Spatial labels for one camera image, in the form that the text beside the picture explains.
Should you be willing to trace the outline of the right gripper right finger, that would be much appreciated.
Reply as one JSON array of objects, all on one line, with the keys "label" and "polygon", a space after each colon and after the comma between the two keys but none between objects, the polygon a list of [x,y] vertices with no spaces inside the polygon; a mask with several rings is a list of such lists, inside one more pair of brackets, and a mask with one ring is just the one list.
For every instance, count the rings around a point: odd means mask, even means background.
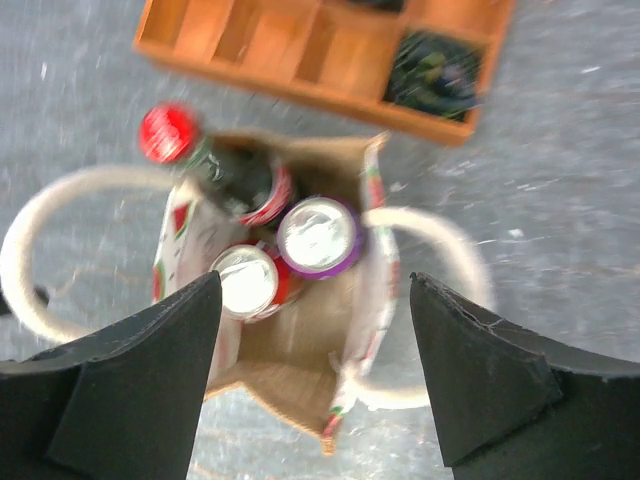
[{"label": "right gripper right finger", "polygon": [[411,316],[458,479],[635,479],[639,366],[541,336],[424,273]]}]

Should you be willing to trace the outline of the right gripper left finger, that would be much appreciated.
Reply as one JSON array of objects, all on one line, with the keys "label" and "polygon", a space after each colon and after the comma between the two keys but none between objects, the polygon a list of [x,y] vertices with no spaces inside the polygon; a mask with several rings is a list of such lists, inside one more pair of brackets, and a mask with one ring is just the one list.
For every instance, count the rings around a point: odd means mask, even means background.
[{"label": "right gripper left finger", "polygon": [[5,479],[186,477],[221,314],[205,274],[78,340],[1,365]]}]

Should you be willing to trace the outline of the burlap canvas watermelon bag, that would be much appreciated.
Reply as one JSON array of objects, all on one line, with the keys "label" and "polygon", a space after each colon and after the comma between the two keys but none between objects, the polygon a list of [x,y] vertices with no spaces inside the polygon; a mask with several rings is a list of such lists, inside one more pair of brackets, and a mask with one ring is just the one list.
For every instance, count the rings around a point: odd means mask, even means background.
[{"label": "burlap canvas watermelon bag", "polygon": [[[454,223],[408,207],[389,207],[378,157],[385,135],[291,138],[266,132],[219,132],[224,147],[261,147],[314,194],[343,199],[365,219],[365,249],[332,279],[308,281],[302,293],[269,317],[244,323],[219,316],[220,329],[205,394],[242,387],[267,411],[335,450],[344,416],[357,402],[374,409],[428,404],[424,387],[383,389],[368,372],[395,313],[400,262],[394,233],[402,229],[431,245],[461,294],[495,305],[488,267],[477,246]],[[34,241],[52,213],[73,199],[102,190],[165,190],[164,218],[154,259],[154,301],[206,273],[228,246],[260,232],[236,225],[194,182],[153,167],[87,168],[50,184],[11,224],[1,250],[1,280],[19,321],[38,336],[68,343],[88,334],[82,325],[50,313],[33,294]]]}]

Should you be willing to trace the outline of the red cola can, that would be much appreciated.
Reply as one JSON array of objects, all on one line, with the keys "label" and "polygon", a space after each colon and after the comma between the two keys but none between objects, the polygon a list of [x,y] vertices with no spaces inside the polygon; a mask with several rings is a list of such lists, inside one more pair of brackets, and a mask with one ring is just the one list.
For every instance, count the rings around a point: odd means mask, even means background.
[{"label": "red cola can", "polygon": [[222,285],[223,313],[235,320],[265,319],[294,301],[303,280],[278,250],[264,241],[241,242],[224,250],[210,268]]}]

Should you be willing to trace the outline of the purple Fanta can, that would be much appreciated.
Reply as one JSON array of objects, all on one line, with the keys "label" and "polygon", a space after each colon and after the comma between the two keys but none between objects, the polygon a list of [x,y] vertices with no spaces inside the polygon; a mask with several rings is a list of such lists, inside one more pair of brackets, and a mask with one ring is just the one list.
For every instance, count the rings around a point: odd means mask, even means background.
[{"label": "purple Fanta can", "polygon": [[314,196],[288,211],[278,227],[276,243],[294,272],[322,280],[344,273],[359,261],[365,235],[360,214],[351,205]]}]

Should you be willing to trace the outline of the glass cola bottle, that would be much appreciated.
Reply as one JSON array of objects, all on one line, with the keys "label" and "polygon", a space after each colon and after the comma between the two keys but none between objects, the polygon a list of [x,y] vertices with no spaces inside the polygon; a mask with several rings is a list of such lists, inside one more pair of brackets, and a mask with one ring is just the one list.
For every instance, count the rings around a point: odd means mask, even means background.
[{"label": "glass cola bottle", "polygon": [[181,104],[151,108],[141,120],[138,139],[149,160],[197,180],[207,197],[242,225],[275,230],[301,199],[276,153],[217,142],[195,112]]}]

